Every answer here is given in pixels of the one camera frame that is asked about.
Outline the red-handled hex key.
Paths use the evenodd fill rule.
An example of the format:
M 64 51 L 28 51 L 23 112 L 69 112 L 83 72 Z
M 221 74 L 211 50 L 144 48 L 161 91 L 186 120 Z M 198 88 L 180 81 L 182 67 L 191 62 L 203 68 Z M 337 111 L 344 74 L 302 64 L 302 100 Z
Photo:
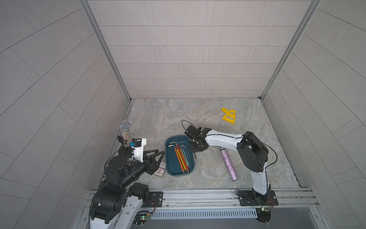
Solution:
M 187 172 L 187 173 L 189 173 L 189 172 L 190 172 L 190 169 L 189 169 L 189 168 L 187 168 L 187 163 L 186 163 L 186 161 L 185 161 L 185 158 L 184 158 L 183 152 L 182 152 L 182 150 L 181 150 L 181 148 L 180 148 L 180 146 L 179 146 L 178 144 L 176 144 L 175 148 L 176 148 L 176 147 L 178 147 L 178 149 L 180 150 L 181 155 L 182 155 L 182 158 L 183 158 L 183 161 L 184 161 L 185 166 L 186 166 L 186 169 L 188 170 L 188 172 Z

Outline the teal plastic storage box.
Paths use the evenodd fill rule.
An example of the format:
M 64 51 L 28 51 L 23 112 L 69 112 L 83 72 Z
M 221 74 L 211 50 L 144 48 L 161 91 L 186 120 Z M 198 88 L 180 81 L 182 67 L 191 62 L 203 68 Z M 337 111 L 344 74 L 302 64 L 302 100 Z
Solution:
M 166 169 L 172 176 L 188 175 L 194 170 L 194 156 L 185 135 L 169 137 L 165 142 Z

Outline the blue-handled hex key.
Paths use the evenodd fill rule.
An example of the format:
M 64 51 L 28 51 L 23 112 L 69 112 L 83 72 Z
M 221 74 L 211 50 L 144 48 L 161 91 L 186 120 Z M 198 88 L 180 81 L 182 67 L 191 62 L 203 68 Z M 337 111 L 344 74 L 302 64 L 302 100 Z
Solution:
M 188 165 L 188 167 L 189 167 L 190 162 L 189 162 L 189 158 L 188 158 L 188 153 L 187 153 L 186 147 L 185 147 L 185 145 L 180 145 L 180 148 L 181 148 L 181 150 L 183 151 L 183 154 L 184 154 L 184 157 L 185 157 L 186 163 L 187 163 L 187 165 Z

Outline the green-handled hex key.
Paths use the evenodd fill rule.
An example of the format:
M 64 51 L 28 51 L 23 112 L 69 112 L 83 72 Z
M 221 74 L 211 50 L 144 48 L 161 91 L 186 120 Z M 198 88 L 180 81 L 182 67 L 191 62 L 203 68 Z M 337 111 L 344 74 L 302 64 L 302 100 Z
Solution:
M 182 152 L 183 152 L 183 155 L 184 155 L 185 161 L 186 161 L 186 163 L 187 163 L 187 168 L 189 168 L 189 160 L 188 160 L 188 156 L 187 156 L 186 151 L 185 151 L 185 146 L 184 146 L 184 145 L 181 145 L 181 146 L 180 146 L 180 148 L 181 148 L 181 150 L 182 150 Z

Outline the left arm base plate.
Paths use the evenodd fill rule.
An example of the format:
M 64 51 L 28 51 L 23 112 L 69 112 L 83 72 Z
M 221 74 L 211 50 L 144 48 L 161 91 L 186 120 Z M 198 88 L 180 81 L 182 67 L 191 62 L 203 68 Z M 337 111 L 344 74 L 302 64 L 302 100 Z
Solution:
M 142 208 L 160 208 L 163 203 L 164 193 L 161 191 L 158 192 L 150 192 L 148 200 L 145 204 L 142 205 Z

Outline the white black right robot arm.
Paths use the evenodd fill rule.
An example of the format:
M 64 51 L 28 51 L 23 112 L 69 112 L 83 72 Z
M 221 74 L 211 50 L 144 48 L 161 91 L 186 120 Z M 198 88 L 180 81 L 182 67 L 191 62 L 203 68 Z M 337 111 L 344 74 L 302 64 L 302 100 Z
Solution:
M 260 141 L 252 132 L 242 135 L 222 133 L 210 128 L 196 128 L 190 125 L 185 135 L 191 139 L 192 152 L 202 152 L 209 146 L 220 147 L 237 152 L 245 167 L 251 171 L 253 179 L 252 194 L 256 198 L 267 198 L 270 184 L 266 169 L 270 166 L 268 154 L 270 146 Z

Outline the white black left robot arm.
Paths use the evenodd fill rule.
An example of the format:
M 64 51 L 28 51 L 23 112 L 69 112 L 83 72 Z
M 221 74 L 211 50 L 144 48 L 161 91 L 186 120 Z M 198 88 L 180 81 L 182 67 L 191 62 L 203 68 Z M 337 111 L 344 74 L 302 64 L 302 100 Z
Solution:
M 154 210 L 142 210 L 156 203 L 150 197 L 148 185 L 138 183 L 141 175 L 153 175 L 165 156 L 158 149 L 143 152 L 143 161 L 133 159 L 132 147 L 120 147 L 104 169 L 104 180 L 92 198 L 89 211 L 91 229 L 129 229 L 132 225 L 144 226 Z

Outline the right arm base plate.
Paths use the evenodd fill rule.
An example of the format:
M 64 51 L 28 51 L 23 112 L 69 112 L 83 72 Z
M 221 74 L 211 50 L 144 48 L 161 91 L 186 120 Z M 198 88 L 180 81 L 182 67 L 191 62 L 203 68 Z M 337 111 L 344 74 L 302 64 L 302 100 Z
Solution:
M 278 200 L 273 190 L 269 190 L 265 195 L 254 190 L 235 191 L 241 206 L 278 206 Z

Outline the orange-handled hex key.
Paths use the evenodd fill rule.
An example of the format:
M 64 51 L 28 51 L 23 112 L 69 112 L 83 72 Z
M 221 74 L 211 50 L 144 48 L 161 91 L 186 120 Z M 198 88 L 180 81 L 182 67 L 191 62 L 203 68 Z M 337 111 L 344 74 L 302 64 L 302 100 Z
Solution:
M 172 176 L 185 173 L 184 164 L 182 163 L 178 149 L 172 144 L 167 147 L 166 163 L 167 170 Z

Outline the yellow-handled hex key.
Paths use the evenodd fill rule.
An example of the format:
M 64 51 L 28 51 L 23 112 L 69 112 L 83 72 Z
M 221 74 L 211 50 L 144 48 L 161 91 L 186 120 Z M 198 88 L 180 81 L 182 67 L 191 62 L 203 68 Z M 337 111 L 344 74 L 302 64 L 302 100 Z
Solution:
M 178 156 L 179 156 L 179 159 L 180 159 L 180 163 L 182 164 L 182 167 L 184 168 L 184 173 L 187 173 L 188 170 L 186 169 L 186 166 L 185 166 L 185 163 L 183 161 L 183 158 L 182 158 L 182 155 L 181 155 L 181 152 L 180 150 L 178 149 L 178 147 L 176 147 L 176 150 L 177 150 L 177 153 L 178 153 Z

